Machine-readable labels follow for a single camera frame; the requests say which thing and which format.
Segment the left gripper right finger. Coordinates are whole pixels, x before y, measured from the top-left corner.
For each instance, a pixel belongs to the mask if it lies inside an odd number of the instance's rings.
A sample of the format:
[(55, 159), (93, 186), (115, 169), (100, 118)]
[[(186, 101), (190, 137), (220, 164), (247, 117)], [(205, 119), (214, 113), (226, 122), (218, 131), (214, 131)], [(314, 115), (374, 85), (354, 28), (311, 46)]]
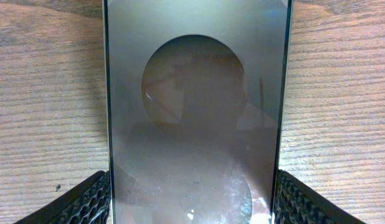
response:
[(275, 224), (364, 224), (284, 170), (277, 171)]

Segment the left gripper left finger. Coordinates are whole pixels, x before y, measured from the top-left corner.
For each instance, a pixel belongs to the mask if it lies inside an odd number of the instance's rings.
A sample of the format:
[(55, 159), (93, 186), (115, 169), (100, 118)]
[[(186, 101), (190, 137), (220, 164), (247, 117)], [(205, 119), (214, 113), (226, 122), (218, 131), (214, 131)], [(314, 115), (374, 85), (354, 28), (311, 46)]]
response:
[(106, 224), (110, 202), (110, 173), (100, 170), (15, 224)]

